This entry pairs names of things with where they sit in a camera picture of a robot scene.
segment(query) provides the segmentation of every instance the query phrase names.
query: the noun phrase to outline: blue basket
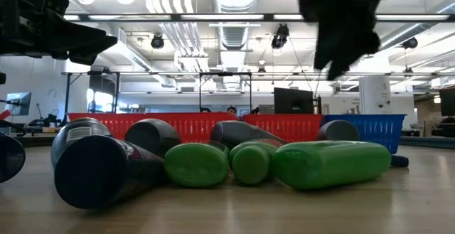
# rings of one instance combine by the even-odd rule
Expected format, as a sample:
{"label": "blue basket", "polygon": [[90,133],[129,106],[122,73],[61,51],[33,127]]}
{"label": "blue basket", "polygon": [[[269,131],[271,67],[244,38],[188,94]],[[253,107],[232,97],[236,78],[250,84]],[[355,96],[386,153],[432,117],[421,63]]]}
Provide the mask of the blue basket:
{"label": "blue basket", "polygon": [[397,153],[403,120],[406,115],[325,115],[323,123],[345,120],[357,127],[364,142],[386,146],[391,154]]}

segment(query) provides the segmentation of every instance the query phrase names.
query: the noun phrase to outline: white column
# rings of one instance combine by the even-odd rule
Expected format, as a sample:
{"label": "white column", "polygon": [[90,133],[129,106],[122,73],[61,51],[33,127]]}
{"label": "white column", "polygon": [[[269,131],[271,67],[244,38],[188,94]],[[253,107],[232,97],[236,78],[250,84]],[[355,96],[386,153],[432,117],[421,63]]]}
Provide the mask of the white column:
{"label": "white column", "polygon": [[360,79],[360,113],[392,114],[390,80],[387,76]]}

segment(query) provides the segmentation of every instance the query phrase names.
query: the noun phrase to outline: monitor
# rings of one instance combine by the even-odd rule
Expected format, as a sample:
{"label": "monitor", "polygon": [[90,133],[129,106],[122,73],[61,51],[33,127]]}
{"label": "monitor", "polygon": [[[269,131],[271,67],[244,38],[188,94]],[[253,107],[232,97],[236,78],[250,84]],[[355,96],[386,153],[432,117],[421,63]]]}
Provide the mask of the monitor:
{"label": "monitor", "polygon": [[455,88],[441,89],[439,96],[441,98],[441,115],[455,116]]}
{"label": "monitor", "polygon": [[313,114],[313,92],[275,88],[275,114]]}
{"label": "monitor", "polygon": [[6,108],[13,116],[27,116],[30,110],[31,92],[9,93],[6,100],[13,104],[7,104]]}

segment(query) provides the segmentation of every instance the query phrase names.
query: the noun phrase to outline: green bottle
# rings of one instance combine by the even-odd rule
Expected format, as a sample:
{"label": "green bottle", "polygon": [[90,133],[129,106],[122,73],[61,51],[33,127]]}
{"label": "green bottle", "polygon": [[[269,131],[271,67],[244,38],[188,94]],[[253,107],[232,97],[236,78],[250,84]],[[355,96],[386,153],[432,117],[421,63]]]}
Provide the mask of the green bottle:
{"label": "green bottle", "polygon": [[327,188],[368,181],[390,168],[390,152],[367,142],[297,142],[273,156],[274,175],[295,189]]}
{"label": "green bottle", "polygon": [[228,174],[229,149],[217,142],[180,144],[164,157],[164,168],[176,184],[207,188],[222,183]]}
{"label": "green bottle", "polygon": [[243,142],[229,153],[230,168],[243,184],[257,185],[271,176],[272,156],[282,146],[272,139]]}

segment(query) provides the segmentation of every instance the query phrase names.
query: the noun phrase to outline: wooden floor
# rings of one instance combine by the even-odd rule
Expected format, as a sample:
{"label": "wooden floor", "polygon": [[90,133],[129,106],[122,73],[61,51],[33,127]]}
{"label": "wooden floor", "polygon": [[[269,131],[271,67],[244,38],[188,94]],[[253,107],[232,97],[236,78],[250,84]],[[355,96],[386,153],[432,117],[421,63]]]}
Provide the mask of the wooden floor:
{"label": "wooden floor", "polygon": [[0,184],[0,233],[455,233],[455,150],[398,152],[409,157],[409,170],[330,191],[229,181],[213,190],[160,188],[87,212],[55,192],[49,148],[27,149],[22,172]]}

